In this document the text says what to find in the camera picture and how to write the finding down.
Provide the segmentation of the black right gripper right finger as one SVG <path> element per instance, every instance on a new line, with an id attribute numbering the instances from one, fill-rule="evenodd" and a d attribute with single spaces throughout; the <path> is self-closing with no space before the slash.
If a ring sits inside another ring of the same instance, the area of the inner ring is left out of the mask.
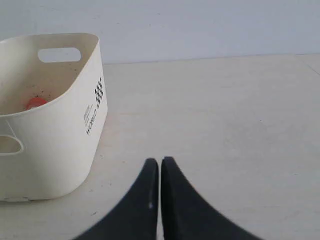
<path id="1" fill-rule="evenodd" d="M 161 215 L 166 240 L 256 240 L 215 210 L 193 188 L 175 159 L 161 163 Z"/>

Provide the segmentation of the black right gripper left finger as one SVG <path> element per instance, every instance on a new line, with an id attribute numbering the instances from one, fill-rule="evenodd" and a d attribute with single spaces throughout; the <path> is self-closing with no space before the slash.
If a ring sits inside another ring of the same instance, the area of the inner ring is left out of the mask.
<path id="1" fill-rule="evenodd" d="M 78 240 L 155 240 L 159 210 L 159 165 L 145 160 L 135 182 L 119 203 Z"/>

